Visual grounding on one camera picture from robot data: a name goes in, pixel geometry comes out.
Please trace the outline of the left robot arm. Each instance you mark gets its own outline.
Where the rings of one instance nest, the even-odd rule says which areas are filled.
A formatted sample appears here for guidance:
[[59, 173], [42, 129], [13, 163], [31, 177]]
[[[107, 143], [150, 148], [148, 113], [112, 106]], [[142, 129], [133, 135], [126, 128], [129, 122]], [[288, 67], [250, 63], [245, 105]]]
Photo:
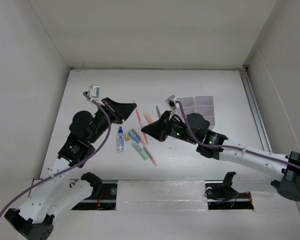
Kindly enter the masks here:
[[70, 134], [47, 176], [35, 185], [30, 198], [18, 208], [10, 208], [5, 219], [27, 240], [46, 240], [54, 229], [54, 220], [71, 210], [80, 201], [97, 198], [103, 181], [91, 172], [84, 173], [70, 188], [70, 193], [58, 199], [62, 189], [97, 151], [93, 147], [100, 136], [110, 132], [112, 124], [122, 124], [137, 107], [136, 103], [119, 103], [106, 97], [97, 105], [95, 114], [77, 112], [69, 126]]

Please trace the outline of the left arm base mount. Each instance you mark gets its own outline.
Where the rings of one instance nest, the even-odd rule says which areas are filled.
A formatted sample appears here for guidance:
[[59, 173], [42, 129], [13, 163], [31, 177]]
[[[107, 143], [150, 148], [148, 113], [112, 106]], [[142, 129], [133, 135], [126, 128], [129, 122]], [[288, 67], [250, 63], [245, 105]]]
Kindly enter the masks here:
[[81, 180], [92, 187], [91, 195], [77, 205], [73, 211], [114, 211], [117, 203], [118, 181], [102, 180], [91, 172], [83, 174]]

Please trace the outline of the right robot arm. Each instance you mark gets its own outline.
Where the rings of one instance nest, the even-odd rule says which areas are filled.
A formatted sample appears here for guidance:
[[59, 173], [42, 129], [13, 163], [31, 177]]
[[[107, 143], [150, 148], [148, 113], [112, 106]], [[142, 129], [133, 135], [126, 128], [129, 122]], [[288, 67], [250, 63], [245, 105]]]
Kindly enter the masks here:
[[300, 202], [300, 153], [275, 154], [257, 150], [233, 141], [209, 129], [210, 123], [199, 113], [191, 113], [182, 121], [178, 115], [165, 111], [159, 120], [144, 126], [141, 131], [159, 142], [167, 137], [197, 145], [196, 151], [208, 159], [231, 162], [256, 171], [253, 174], [227, 172], [221, 191], [226, 198], [240, 192], [276, 192]]

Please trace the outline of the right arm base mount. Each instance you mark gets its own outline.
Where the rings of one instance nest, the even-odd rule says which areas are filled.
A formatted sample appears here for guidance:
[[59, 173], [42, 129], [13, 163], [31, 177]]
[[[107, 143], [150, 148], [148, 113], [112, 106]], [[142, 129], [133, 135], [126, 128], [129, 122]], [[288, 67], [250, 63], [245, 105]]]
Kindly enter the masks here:
[[236, 172], [228, 172], [223, 180], [205, 181], [204, 197], [208, 210], [254, 210], [251, 193], [232, 188]]

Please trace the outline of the red highlighter pen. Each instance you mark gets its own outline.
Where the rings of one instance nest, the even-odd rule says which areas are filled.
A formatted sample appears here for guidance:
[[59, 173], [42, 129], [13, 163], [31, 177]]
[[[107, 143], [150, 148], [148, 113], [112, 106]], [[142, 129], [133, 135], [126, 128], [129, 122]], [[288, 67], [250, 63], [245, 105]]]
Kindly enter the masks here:
[[[143, 126], [143, 123], [142, 123], [142, 119], [141, 119], [141, 116], [140, 116], [138, 107], [135, 109], [135, 111], [136, 111], [136, 115], [137, 115], [137, 118], [138, 118], [138, 122], [139, 122], [140, 128], [141, 128], [141, 130], [142, 130], [142, 128], [143, 128], [144, 126]], [[147, 138], [147, 136], [146, 136], [146, 134], [145, 134], [144, 132], [142, 132], [142, 133], [143, 133], [143, 136], [144, 136], [145, 144], [148, 145], [148, 144], [149, 144], [148, 138]]]

